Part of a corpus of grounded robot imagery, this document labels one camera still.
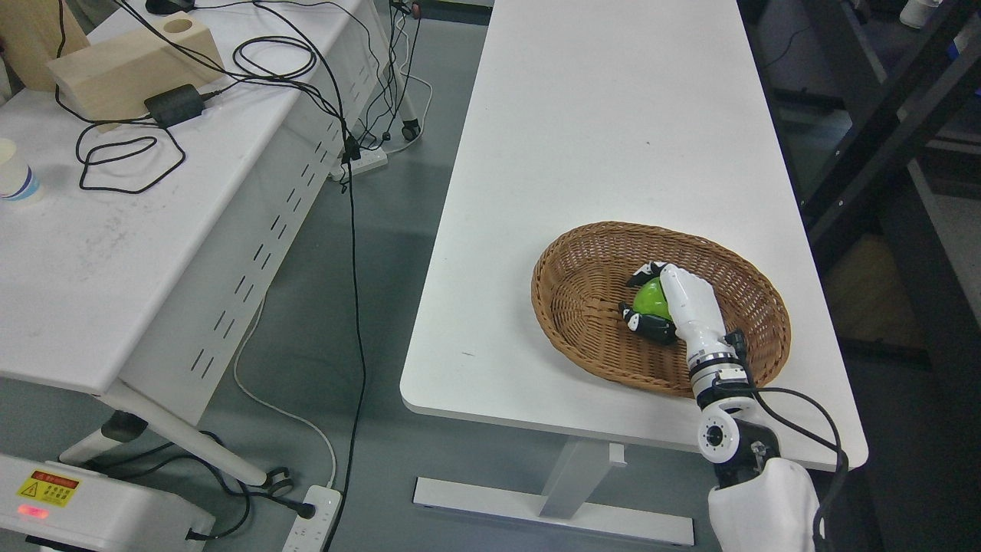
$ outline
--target caster wheel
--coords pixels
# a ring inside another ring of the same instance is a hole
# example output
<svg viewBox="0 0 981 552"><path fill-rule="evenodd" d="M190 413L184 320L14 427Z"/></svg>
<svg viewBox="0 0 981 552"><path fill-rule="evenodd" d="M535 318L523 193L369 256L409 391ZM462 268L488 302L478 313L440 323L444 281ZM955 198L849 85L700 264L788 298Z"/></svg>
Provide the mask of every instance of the caster wheel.
<svg viewBox="0 0 981 552"><path fill-rule="evenodd" d="M402 127L402 137L405 141L412 141L419 137L419 121L406 121Z"/></svg>
<svg viewBox="0 0 981 552"><path fill-rule="evenodd" d="M289 469L276 468L266 474L266 484L263 486L271 496L283 496L293 488L293 480Z"/></svg>

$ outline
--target black cable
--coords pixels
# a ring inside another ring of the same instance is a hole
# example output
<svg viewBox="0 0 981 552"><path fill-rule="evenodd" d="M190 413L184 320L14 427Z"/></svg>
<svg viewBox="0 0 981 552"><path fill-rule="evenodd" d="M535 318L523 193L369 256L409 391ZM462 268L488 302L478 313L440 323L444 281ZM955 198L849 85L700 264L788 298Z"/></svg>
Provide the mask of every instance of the black cable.
<svg viewBox="0 0 981 552"><path fill-rule="evenodd" d="M150 25L148 22L146 22L131 6L127 5L126 2L124 2L123 0L114 0L114 1L117 4L119 4L121 8L125 9L128 13L130 13L131 15L133 15L138 21L140 21L140 23L142 25L144 25L146 28L148 28L151 32L153 32L155 35L157 35L158 37L162 38L166 42L170 43L172 46L176 47L177 50L180 51L181 53L183 53L184 55L190 57L191 59L194 59L195 61L197 61L198 63L200 63L202 65L205 65L206 67L209 67L209 65L208 65L208 62L209 61L214 65L214 62L211 61L210 59L208 59L207 56L203 56L199 52L195 52L195 51L193 51L193 50L191 50L189 48L185 48L183 46L180 46L179 44L175 44L171 40L169 40L167 37L163 36L159 31L157 31L155 28L153 28L152 25ZM246 2L233 2L233 3L230 3L230 4L226 4L225 6L227 7L227 6L230 6L230 5L243 4L243 3L246 3ZM341 100L340 89L339 89L339 86L337 84L337 79L336 79L336 76L334 75L334 72L331 69L331 66L327 63L327 59L320 52L320 50L316 47L316 45L313 43L313 41L311 41L309 39L309 37L307 37L289 19L287 19L286 17L284 17L280 13L276 12L275 10L273 10L271 8L268 8L266 6L263 6L262 4L264 2L262 2L261 0L252 0L251 2L248 2L248 3L252 4L257 9L261 9L263 11L269 12L272 15L274 15L275 17L279 18L281 21L283 21L284 23L286 23L290 28L292 28L293 31L296 32L302 38L303 43L299 43L298 41L295 40L295 38L291 38L291 37L272 37L273 40L283 39L284 41L281 42L281 43L289 43L289 44L294 45L294 46L297 46L297 47L309 48L309 50L311 52L313 52L313 54L316 56L316 59L320 63L322 63L324 65L324 68L327 70L328 75L330 76L330 79L331 79L331 82L332 82L332 85L334 87L334 91L335 91L335 94L336 94L336 98L337 98L337 106L336 106L336 109L334 109L334 107L331 104L331 102L328 101L323 96L323 94L321 94L320 90L317 87L315 87L313 85L310 85L310 84L306 84L306 83L298 83L298 82L295 82L295 81L292 80L292 79L295 79L296 77L304 74L306 71L312 70L312 68L307 68L308 64L307 65L304 65L303 68L300 68L299 70L296 70L296 71L292 72L287 77L285 75L276 75L276 74L273 74L272 72L268 71L267 69L265 69L265 68L259 66L258 64L255 64L255 63L251 62L250 60L248 60L247 56L244 53L244 49L247 48L249 44L257 43L257 42L261 41L261 39L260 40L246 41L246 43L240 44L236 48L236 50L235 50L236 51L236 54L233 55L233 57L236 60L236 63L238 63L238 60L246 61L252 67L258 69L259 71L264 72L265 75L264 74L260 74L260 73L255 73L254 71L249 71L248 69L246 69L244 67L241 67L241 66L239 66L243 70L243 73L241 73L241 74L236 74L236 73L233 73L233 72L229 72L229 71L226 71L226 70L224 70L224 69L222 69L220 67L218 67L218 68L212 67L212 69L215 69L216 71L219 71L220 73L223 73L223 74L225 74L225 75L227 75L229 77L232 77L233 79L236 80L235 83L233 83L232 85L224 88L223 91L225 89L228 89L228 88L230 88L230 87L238 84L238 83L244 83L244 82L259 83L259 84L263 84L263 85L281 85L281 86L289 86L289 87L297 88L300 91L304 92L306 95L308 95L311 99L313 99L314 102L318 105L318 107L320 107L326 113L328 113L328 114L336 117L339 120L339 122L340 122L340 129L341 129L341 137L344 139L344 142L347 143L347 139L349 137L351 137L351 132L350 132L350 129L347 127L347 123L346 123L345 118L344 118L343 102ZM290 4L295 4L295 2L277 2L277 3L290 3ZM332 4L332 5L335 5L335 6L339 7L339 8L341 8L341 10L343 10L345 13L347 13L348 16L350 16L356 22L358 22L358 24L361 25L361 27L366 31L366 33L369 36L369 38L368 38L369 39L369 50L371 49L370 48L371 34L368 32L368 28L365 27L363 23L361 23L360 21L358 21L356 17L354 17L352 14L350 14L350 12L347 12L346 9L344 9L341 6L339 6L335 2L320 2L318 4L312 4L312 5L321 5L321 4ZM298 5L309 6L311 4L298 4ZM381 68L381 62L378 60L377 57L375 57L375 60L379 64L378 67L380 69ZM346 168L347 168L347 174L348 175L351 175L352 170L351 170L351 163L350 163L350 155L344 155L344 164L346 165ZM348 179L347 179L347 182L346 183L344 183L344 182L341 183L341 191L343 193L344 192L347 192L347 193L350 194L350 196L348 197L348 202L349 202L349 205L350 205L350 229L351 229L351 283L353 285L353 296L354 296L355 334L356 334L356 338L357 338L358 356L359 356L360 368L361 368L361 386L360 386L360 391L358 393L358 403L357 403L357 408L356 408L355 413L354 413L354 421L353 421L353 424L352 424L352 427L351 427L351 441L350 441L350 447L348 448L348 453L347 453L347 467L345 469L344 486L343 486L343 490L342 490L342 494L346 495L347 494L348 487L350 485L351 465L352 465L352 461L353 461L353 458L354 458L354 445L355 445L355 440L356 440L356 437L357 437L358 423L359 423L360 418L361 418L361 410L362 410L362 406L364 404L364 396L365 396L365 391L366 391L366 387L367 387L367 362L365 360L364 342L363 342L363 339L362 339L362 332L361 332L360 296L359 296L359 291L358 291L358 279L357 279L357 245L356 245L356 243L357 243L357 233L356 233L356 222L355 222L355 213L356 213L356 210L355 210L355 203L354 203L353 181L352 181L352 179L351 179L350 176L348 176ZM273 499L274 498L274 497L271 497L269 495L266 495L265 493L261 493L260 496L263 496L265 498L270 498L270 499ZM338 507L338 509L337 509L336 516L337 516L337 521L338 522L339 522L339 519L340 519L340 517L341 517L341 515L343 513L343 509L344 509L344 505L345 504L346 504L346 500L342 500L341 503L340 503L340 505L339 505L339 507ZM338 526L338 523L335 523L334 528L331 530L331 533L328 535L328 538L327 538L326 543L325 543L325 549L327 547L329 547L330 544L331 544L331 542L333 541L334 535L336 534L336 528L337 528L337 526Z"/></svg>
<svg viewBox="0 0 981 552"><path fill-rule="evenodd" d="M378 114L375 117L375 119L372 120L371 125L366 125L365 126L365 132L364 132L364 134L361 135L361 138L358 140L359 142L360 141L363 141L364 138L365 138L365 136L371 133L371 131L375 128L375 125L378 124L378 122L385 116L386 113L391 114L391 117L392 117L393 120L394 120L394 118L396 116L396 113L397 113L395 111L395 109L394 109L394 105L395 105L395 102L397 100L397 98L395 97L395 90L397 89L397 86L395 86L393 88L393 85L395 84L395 73L394 72L397 71L397 69L395 68L395 62L397 61L397 56L396 56L396 53L395 53L395 47L398 44L398 41L401 39L401 32L398 35L395 34L395 30L396 30L396 25L395 25L396 15L395 15L395 13L396 12L394 11L393 7L389 4L388 5L388 21L389 21L389 23L388 23L388 49L387 49L387 55L388 55L388 74L386 75L385 85L382 86L382 88L379 90L378 94L371 100L371 102L368 103L368 107L365 108L365 119L367 120L367 119L369 119L371 117L370 114L371 114L372 107L374 107L375 106L375 103L378 102L378 100L381 99L381 98L384 98L385 99L386 110L383 111L382 113Z"/></svg>
<svg viewBox="0 0 981 552"><path fill-rule="evenodd" d="M62 1L60 1L60 0L58 1L58 25L59 25L59 29L61 31L61 41L58 43L58 49L57 49L57 52L56 52L56 55L55 55L56 58L60 58L62 56L62 53L65 50L65 44L66 44L66 42L68 40L68 36L67 36L67 34L65 32L65 3L62 2ZM85 127L85 129L82 130L81 133L78 134L78 138L76 139L76 142L75 142L75 158L76 158L76 160L82 166L81 176L78 178L78 187L80 189L82 189L82 190L87 190L87 191L102 191L102 192L118 192L118 193L129 193L129 194L143 193L143 192L146 192L147 190L153 188L157 184L159 184L160 181L162 181L165 178L167 178L167 176L170 175L175 170L177 170L177 168L180 167L181 164L184 162L184 160L187 158L187 153L183 150L183 148L181 148L181 145L178 143L177 139L174 138L174 135L171 134L171 132L168 129L160 129L160 127L157 126L155 123L151 123L149 116L138 117L138 118L135 118L135 119L115 119L115 120L100 120L100 121L95 121L95 120L88 119L86 117L83 117L81 114L79 114L79 112L77 112L74 109L70 108L68 105L65 104L65 102L62 101L62 98L61 98L61 87L58 86L58 85L55 85L55 102L59 106L61 106L62 109L64 109L65 111L71 113L72 115L74 115L80 121L83 121L85 123L88 123L88 126ZM101 127L103 125L133 125L133 126L149 127L149 128L163 130L164 133L167 134L167 137L171 140L171 143L174 145L174 148L181 154L181 158L178 159L173 165L171 165L171 167L169 167L163 173L161 173L158 177L156 177L155 179L153 179L152 181L150 181L149 184L146 184L142 188L139 188L139 189L136 189L136 190L128 190L128 189L124 189L124 188L113 188L113 187L86 186L85 185L85 177L88 176L88 170L91 167L94 167L96 165L102 165L102 164L105 164L105 163L111 163L111 162L114 162L114 161L122 161L124 159L129 159L131 157L135 157L137 155L140 155L142 153L145 153L145 152L149 151L154 145L156 145L157 143L159 143L159 140L157 140L153 136L145 136L145 137L134 138L134 139L125 140L125 141L109 142L109 143L104 143L104 144L97 145L97 146L89 149L88 152L85 153L84 156L82 156L82 154L81 154L81 144L82 144L82 141L84 140L85 136L88 133L90 133L92 130L97 129L98 127ZM128 153L119 154L119 155L116 155L116 156L107 157L105 159L93 160L93 158L96 156L96 154L98 154L100 151L103 151L103 150L106 150L106 149L110 149L110 148L115 148L115 147L125 147L127 145L133 145L133 144L137 144L137 143L141 143L141 142L144 142L144 146L141 147L141 148L138 148L138 149L136 149L134 151L130 151Z"/></svg>
<svg viewBox="0 0 981 552"><path fill-rule="evenodd" d="M749 367L745 362L743 363L743 368L746 371L747 381L752 382L753 381L752 374L749 371ZM828 514L831 511L831 507L835 499L838 497L838 494L841 492L842 488L845 485L845 477L848 474L848 470L849 470L849 457L848 454L845 452L845 449L842 447L841 434L838 431L838 426L835 424L835 420L831 418L831 415L823 406L821 406L820 403L808 397L804 393L801 393L800 391L796 391L794 389L786 389L782 387L756 387L754 384L751 383L749 387L746 388L730 389L730 388L716 387L717 381L718 380L712 382L712 387L714 389L725 393L731 393L733 395L741 395L741 394L745 394L746 392L749 392L753 396L753 398L759 403L760 407L763 408L763 410L767 414L770 414L771 417L773 417L780 423L786 425L787 427L793 429L793 431L800 433L801 435L807 437L808 439L811 439L812 441L815 441L816 443L830 449L832 452L835 453L835 471L831 478L831 484L828 487L828 492L827 494L825 494L824 500L819 502L817 511L814 513L814 520L811 524L811 538L814 541L815 550L817 550L818 552L822 552L822 551L831 552L832 550L834 550L834 547L830 539L828 539L826 536L825 537L821 536L820 526L821 526L821 521L823 520L825 523L825 530L826 531L828 530ZM835 439L834 442L828 441L827 439L821 437L820 435L817 435L816 433L809 431L797 425L796 423L789 421L783 416L777 414L772 408L770 408L770 406L766 403L766 401L763 400L763 397L760 395L760 393L783 393L786 395L792 395L794 397L798 397L800 399L805 400L806 402L814 406L816 409L818 409L818 411L821 412L821 415L824 416L825 420L827 420L828 425L831 426L831 432L834 435L834 439Z"/></svg>
<svg viewBox="0 0 981 552"><path fill-rule="evenodd" d="M405 74L412 75L412 60L416 57L416 44L419 42L419 28L422 26L423 20L416 21L416 32L412 37L412 48L409 49L409 60L408 65L405 66ZM394 66L391 67L393 71L398 71ZM398 96L398 103L395 104L395 109L392 111L391 119L388 120L388 127L386 132L391 132L391 125L395 122L395 114L402 107L402 102L405 101L405 93L408 91L409 80L408 77L405 79L405 86L402 87L402 93Z"/></svg>
<svg viewBox="0 0 981 552"><path fill-rule="evenodd" d="M222 442L221 438L219 438L218 435L216 435L216 434L214 434L214 433L212 433L210 431L201 431L201 433L203 433L203 434L211 437L219 445L225 446L225 443ZM159 452L161 452L161 451L163 451L163 450L165 450L165 449L167 449L169 447L172 447L172 446L174 446L174 443L173 442L165 443L165 444L163 444L163 445L161 445L159 447L150 449L148 451L139 453L139 454L137 454L135 456L132 456L132 457L129 457L129 458L126 458L126 459L122 459L122 460L115 461L115 462L110 463L110 464L104 464L104 465L95 465L95 464L93 464L92 467L95 470L99 471L99 472L106 473L110 468L121 466L123 464L130 464L130 463L135 462L137 460L141 460L141 459L144 459L146 457L149 457L149 456L152 456L154 454L157 454L157 453L159 453ZM129 481L131 479L137 479L137 478L140 478L140 477L144 477L146 475L149 475L151 473L154 473L155 471L158 471L159 469L163 468L164 466L170 464L171 462L175 462L177 460L194 460L197 463L203 465L205 468L208 469L208 471L211 472L212 476L215 477L215 479L218 481L219 485L221 485L222 490L224 490L227 494L229 494L231 496L241 496L241 497L243 497L245 499L245 508L244 508L244 510L242 512L242 516L241 516L241 518L238 519L238 522L235 523L233 526L231 526L228 529L225 529L225 530L223 530L221 532L210 534L210 535L205 535L205 534L201 534L201 533L198 533L198 532L189 530L187 532L187 537L186 537L189 540L217 540L219 538L222 538L222 537L225 537L225 536L228 536L228 535L234 533L235 531L239 530L245 524L246 520L248 520L249 513L252 510L252 499L251 499L251 497L252 496L256 496L256 495L264 495L264 493L255 493L255 492L248 491L248 489L245 486L245 483L242 483L241 481L238 481L238 480L236 482L238 483L238 486L241 489L241 492L232 491L229 488L228 484L225 482L225 479L222 477L221 472L218 471L217 468L215 468L214 466L208 464L204 460L201 460L200 458L198 458L198 457L196 457L194 455L190 455L190 454L182 454L182 455L172 456L172 457L164 460L163 462L157 464L156 466L153 466L152 468L149 468L149 469L144 469L142 471L138 471L138 472L134 472L134 473L128 473L128 474L124 474L124 475L110 475L110 476L112 478L118 479L120 481Z"/></svg>
<svg viewBox="0 0 981 552"><path fill-rule="evenodd" d="M773 61L770 61L770 62L767 62L767 63L763 64L763 69L766 69L766 68L770 67L771 65L777 63L778 61L784 59L784 56L786 56L787 53L791 51L791 45L794 44L794 39L797 38L797 35L798 34L801 34L805 30L808 30L809 28L810 28L810 25L808 25L805 28L799 28L798 30L796 30L794 32L794 34L791 34L790 39L787 40L787 46L784 48L784 51L781 52L781 54L779 56L777 56Z"/></svg>
<svg viewBox="0 0 981 552"><path fill-rule="evenodd" d="M347 162L347 174L351 174L350 161ZM361 338L361 298L358 293L357 232L355 225L354 187L350 176L347 178L347 194L351 217L351 284L354 292L354 332L358 342L358 357L361 361L361 390L358 393L358 404L354 410L354 422L351 424L351 444L347 449L347 466L344 468L344 487L341 491L341 495L344 497L344 500L341 500L340 505L337 507L334 527L331 528L331 532L327 535L327 539L324 541L324 547L322 548L324 551L329 550L331 548L331 543L334 542L337 527L340 525L340 517L344 513L344 505L347 504L347 489L351 483L351 465L354 461L354 443L358 434L358 422L361 420L361 407L364 404L365 388L367 387L368 381L368 363L365 361L364 342Z"/></svg>

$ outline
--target white device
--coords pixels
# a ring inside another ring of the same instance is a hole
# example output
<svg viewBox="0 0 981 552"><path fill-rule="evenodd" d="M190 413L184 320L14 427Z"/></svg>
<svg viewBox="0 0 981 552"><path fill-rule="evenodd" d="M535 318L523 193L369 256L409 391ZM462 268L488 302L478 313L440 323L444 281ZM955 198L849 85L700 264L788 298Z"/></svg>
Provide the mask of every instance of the white device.
<svg viewBox="0 0 981 552"><path fill-rule="evenodd" d="M712 286L673 264L659 266L668 310L685 341L692 388L702 415L698 447L716 465L708 494L712 529L725 552L812 552L817 493L807 471L779 457L776 434L756 400L719 386L749 387Z"/></svg>
<svg viewBox="0 0 981 552"><path fill-rule="evenodd" d="M181 497L0 454L0 527L94 552L199 552L215 518Z"/></svg>
<svg viewBox="0 0 981 552"><path fill-rule="evenodd" d="M283 552L320 552L334 526L340 500L340 493L334 489L311 485L303 502L315 506L317 513L309 520L296 517L289 535L286 536Z"/></svg>

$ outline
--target wooden holder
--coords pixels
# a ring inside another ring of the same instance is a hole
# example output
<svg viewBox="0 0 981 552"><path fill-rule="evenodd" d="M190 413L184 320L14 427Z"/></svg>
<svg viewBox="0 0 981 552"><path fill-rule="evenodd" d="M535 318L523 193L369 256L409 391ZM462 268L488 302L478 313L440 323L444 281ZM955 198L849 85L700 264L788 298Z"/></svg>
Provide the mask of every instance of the wooden holder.
<svg viewBox="0 0 981 552"><path fill-rule="evenodd" d="M154 22L172 42L212 60L222 69L215 39L204 24L184 12ZM187 57L146 28L48 62L66 102L92 121L134 119L146 113L143 101L182 84L199 87L222 74ZM103 125L107 131L115 125Z"/></svg>
<svg viewBox="0 0 981 552"><path fill-rule="evenodd" d="M53 92L55 82L45 64L55 59L61 42L58 4L51 0L0 0L0 40L4 59L24 86ZM88 47L88 38L68 6L62 55Z"/></svg>

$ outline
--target table leg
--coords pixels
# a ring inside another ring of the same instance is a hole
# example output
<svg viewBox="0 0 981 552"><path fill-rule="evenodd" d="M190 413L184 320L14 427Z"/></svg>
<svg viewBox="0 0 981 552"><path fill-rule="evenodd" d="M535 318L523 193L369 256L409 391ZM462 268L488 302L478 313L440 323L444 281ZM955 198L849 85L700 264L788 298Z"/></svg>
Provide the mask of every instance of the table leg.
<svg viewBox="0 0 981 552"><path fill-rule="evenodd" d="M405 77L398 69L398 64L391 66L391 72L395 76L395 97L401 97L402 101L398 104L398 117L402 120L402 137L406 140L413 140L419 136L419 117L416 110L412 108L412 101L405 88Z"/></svg>
<svg viewBox="0 0 981 552"><path fill-rule="evenodd" d="M144 429L146 420L143 418L136 414L115 411L102 427L58 455L58 462L84 467L88 461L139 437Z"/></svg>
<svg viewBox="0 0 981 552"><path fill-rule="evenodd" d="M570 437L541 495L417 477L412 502L430 508L694 545L691 518L585 502L610 468L626 465L623 453L623 445L617 443Z"/></svg>
<svg viewBox="0 0 981 552"><path fill-rule="evenodd" d="M117 380L108 391L96 398L118 411L138 415L146 420L154 433L170 439L187 452L235 479L253 486L266 483L265 472L201 434L191 424L133 390L126 383Z"/></svg>
<svg viewBox="0 0 981 552"><path fill-rule="evenodd" d="M623 445L569 437L552 469L542 496L540 515L570 519L590 498L610 468L627 465Z"/></svg>

